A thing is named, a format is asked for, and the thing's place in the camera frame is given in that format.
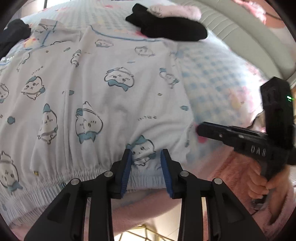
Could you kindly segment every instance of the pink fleece blanket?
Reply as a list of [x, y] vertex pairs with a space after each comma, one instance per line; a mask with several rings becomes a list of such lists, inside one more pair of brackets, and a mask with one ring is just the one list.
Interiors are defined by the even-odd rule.
[[[212, 180], [215, 177], [223, 179], [234, 194], [239, 198], [250, 213], [251, 198], [247, 194], [247, 166], [250, 158], [234, 153], [230, 147], [222, 147], [211, 154], [206, 160], [204, 167], [191, 171], [197, 177]], [[131, 205], [116, 209], [112, 213], [114, 235], [131, 229], [137, 225], [145, 223], [146, 220], [164, 214], [180, 203], [178, 199], [171, 199], [166, 190], [160, 190], [157, 193], [147, 196], [145, 199]], [[256, 213], [253, 218], [260, 226], [268, 240], [272, 240], [292, 214], [296, 203], [294, 201], [294, 192], [292, 186], [286, 196], [282, 211], [277, 220], [270, 224], [271, 213], [268, 208]], [[204, 226], [207, 227], [207, 219], [204, 217]], [[84, 240], [88, 240], [88, 220], [85, 223]], [[13, 229], [16, 236], [23, 240], [30, 227], [22, 226]], [[208, 239], [207, 230], [204, 230], [204, 240]]]

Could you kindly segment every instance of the hand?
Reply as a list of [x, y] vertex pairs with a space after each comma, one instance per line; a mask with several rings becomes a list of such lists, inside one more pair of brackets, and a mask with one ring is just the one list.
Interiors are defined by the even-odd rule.
[[269, 202], [269, 210], [271, 212], [271, 223], [273, 223], [281, 213], [286, 194], [289, 189], [290, 180], [289, 173], [290, 167], [285, 165], [284, 169], [271, 178], [269, 181], [261, 173], [261, 166], [255, 160], [250, 162], [248, 168], [249, 180], [248, 185], [248, 195], [253, 199], [263, 198], [263, 195], [267, 195], [269, 190], [275, 189], [271, 195]]

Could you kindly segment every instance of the white garment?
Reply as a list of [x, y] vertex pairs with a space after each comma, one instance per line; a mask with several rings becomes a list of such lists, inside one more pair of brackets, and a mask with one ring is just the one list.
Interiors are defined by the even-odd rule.
[[128, 189], [165, 187], [163, 148], [186, 161], [193, 115], [170, 54], [176, 43], [98, 26], [80, 36], [42, 20], [33, 49], [1, 75], [0, 201], [8, 223], [48, 205], [72, 178], [109, 170], [126, 147], [134, 157]]

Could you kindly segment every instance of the black handheld device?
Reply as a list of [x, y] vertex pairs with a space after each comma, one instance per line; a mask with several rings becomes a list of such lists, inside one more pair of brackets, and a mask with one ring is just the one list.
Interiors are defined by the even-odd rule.
[[[273, 77], [260, 87], [266, 119], [266, 133], [236, 126], [201, 123], [198, 135], [222, 141], [234, 151], [252, 157], [261, 165], [261, 175], [270, 180], [285, 164], [296, 164], [293, 97], [288, 82]], [[271, 195], [252, 201], [255, 210], [263, 209]]]

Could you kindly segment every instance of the black cloth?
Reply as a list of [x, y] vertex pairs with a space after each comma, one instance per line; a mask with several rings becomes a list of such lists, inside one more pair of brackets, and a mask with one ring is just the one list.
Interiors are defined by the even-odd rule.
[[126, 21], [141, 28], [149, 38], [167, 38], [175, 41], [199, 41], [207, 37], [206, 28], [199, 22], [182, 17], [159, 18], [136, 3]]
[[0, 59], [6, 56], [11, 48], [21, 39], [30, 37], [31, 28], [20, 19], [15, 19], [0, 33]]

